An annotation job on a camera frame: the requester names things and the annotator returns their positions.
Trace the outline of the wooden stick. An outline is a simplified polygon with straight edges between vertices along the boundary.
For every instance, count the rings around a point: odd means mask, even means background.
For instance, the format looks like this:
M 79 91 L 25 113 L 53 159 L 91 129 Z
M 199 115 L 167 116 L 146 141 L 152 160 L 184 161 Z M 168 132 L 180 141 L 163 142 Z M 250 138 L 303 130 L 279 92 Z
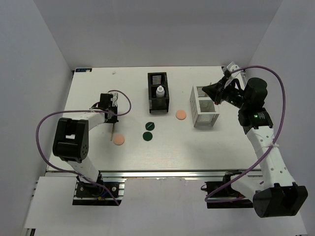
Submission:
M 115 129 L 115 124 L 112 124 L 112 129 L 111 129 L 111 136 L 110 136 L 110 141 L 113 140 L 113 135 L 114 135 L 114 129 Z

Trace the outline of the white lotion bottle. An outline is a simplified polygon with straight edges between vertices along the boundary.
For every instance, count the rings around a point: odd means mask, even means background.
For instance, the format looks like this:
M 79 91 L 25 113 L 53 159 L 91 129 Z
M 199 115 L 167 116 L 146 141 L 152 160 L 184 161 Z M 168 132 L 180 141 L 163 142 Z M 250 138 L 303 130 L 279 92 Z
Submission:
M 158 86 L 156 90 L 156 97 L 157 98 L 162 98 L 165 95 L 165 90 L 163 86 Z

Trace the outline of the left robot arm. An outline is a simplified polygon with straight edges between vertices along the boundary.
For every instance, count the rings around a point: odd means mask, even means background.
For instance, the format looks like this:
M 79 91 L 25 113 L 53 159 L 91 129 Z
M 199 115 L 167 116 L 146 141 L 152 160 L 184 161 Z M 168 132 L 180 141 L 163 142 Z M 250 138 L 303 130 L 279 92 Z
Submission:
M 53 143 L 53 154 L 90 180 L 87 190 L 93 196 L 103 193 L 104 184 L 98 180 L 99 170 L 88 157 L 89 131 L 100 124 L 118 121 L 118 93 L 102 93 L 96 109 L 97 112 L 83 113 L 76 119 L 59 119 Z

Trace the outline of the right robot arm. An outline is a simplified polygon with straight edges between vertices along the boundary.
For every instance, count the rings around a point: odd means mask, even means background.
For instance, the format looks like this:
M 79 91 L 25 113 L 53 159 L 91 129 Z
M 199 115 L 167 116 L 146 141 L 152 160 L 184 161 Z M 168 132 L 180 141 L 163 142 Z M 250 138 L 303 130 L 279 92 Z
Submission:
M 267 83 L 260 78 L 250 78 L 244 89 L 238 79 L 226 86 L 225 79 L 202 88 L 216 105 L 225 101 L 239 109 L 238 121 L 257 156 L 263 183 L 252 180 L 247 171 L 227 172 L 223 184 L 209 195 L 223 191 L 228 196 L 250 200 L 261 218 L 295 216 L 305 202 L 308 192 L 299 186 L 289 173 L 276 144 L 273 123 L 264 106 Z

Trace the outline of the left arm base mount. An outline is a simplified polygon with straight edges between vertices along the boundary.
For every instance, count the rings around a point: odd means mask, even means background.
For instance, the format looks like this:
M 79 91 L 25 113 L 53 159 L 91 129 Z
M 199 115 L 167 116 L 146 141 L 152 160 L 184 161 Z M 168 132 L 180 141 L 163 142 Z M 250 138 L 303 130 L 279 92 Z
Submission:
M 103 184 L 107 189 L 81 181 L 77 178 L 73 194 L 73 206 L 119 206 L 125 189 L 122 181 L 98 180 L 98 184 Z

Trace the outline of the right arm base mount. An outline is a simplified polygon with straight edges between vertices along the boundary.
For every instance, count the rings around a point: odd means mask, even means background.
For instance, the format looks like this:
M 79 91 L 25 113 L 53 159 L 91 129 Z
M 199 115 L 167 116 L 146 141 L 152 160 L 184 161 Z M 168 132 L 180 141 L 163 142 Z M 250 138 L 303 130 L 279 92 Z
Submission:
M 226 172 L 222 177 L 221 181 L 207 181 L 204 185 L 201 186 L 201 191 L 210 194 L 212 191 L 218 189 L 225 183 L 231 180 L 232 176 L 241 174 L 241 171 L 232 171 Z M 214 198 L 214 201 L 222 200 L 222 199 L 233 199 L 233 198 L 241 198 L 243 197 L 239 192 L 233 190 L 231 186 L 226 187 L 223 190 L 215 193 L 211 198 Z M 241 199 L 239 201 L 234 202 L 226 202 L 226 203 L 207 203 L 208 209 L 228 209 L 228 208 L 253 208 L 252 202 L 248 199 Z

